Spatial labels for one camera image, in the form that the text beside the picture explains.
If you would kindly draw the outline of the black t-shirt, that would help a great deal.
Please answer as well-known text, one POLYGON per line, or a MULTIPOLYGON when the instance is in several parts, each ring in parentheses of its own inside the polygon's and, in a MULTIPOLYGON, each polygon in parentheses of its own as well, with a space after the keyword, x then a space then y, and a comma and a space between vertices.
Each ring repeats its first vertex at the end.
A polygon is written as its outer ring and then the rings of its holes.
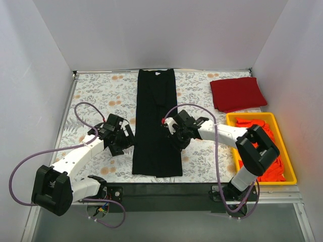
POLYGON ((174 70, 139 71, 133 174, 155 177, 183 175, 181 153, 169 141, 169 130, 162 126, 167 113, 170 116, 177 114, 176 105, 174 70))

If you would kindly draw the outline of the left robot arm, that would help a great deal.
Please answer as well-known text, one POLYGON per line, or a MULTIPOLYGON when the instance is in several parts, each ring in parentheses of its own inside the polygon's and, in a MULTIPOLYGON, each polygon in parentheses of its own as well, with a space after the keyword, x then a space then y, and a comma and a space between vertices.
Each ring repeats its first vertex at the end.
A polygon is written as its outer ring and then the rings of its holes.
POLYGON ((97 154, 109 149, 112 156, 124 154, 124 150, 135 144, 135 137, 126 119, 110 114, 107 121, 97 124, 83 138, 80 148, 73 149, 52 166, 41 166, 35 176, 31 201, 62 216, 71 204, 83 199, 101 202, 116 197, 117 189, 110 188, 104 178, 89 175, 74 182, 79 171, 97 154))

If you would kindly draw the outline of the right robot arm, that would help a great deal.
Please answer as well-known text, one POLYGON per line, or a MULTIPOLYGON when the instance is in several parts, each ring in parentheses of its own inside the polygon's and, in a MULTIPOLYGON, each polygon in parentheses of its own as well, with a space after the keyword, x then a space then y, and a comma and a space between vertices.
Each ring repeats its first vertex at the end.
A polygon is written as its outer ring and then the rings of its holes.
POLYGON ((174 117, 163 118, 162 124, 168 128, 168 138, 179 151, 186 149, 192 139, 218 141, 237 149, 242 167, 227 185, 215 192, 216 196, 223 194, 226 199, 241 200, 255 179, 280 155, 278 147, 259 125, 249 128, 217 125, 206 117, 195 119, 185 110, 174 117))

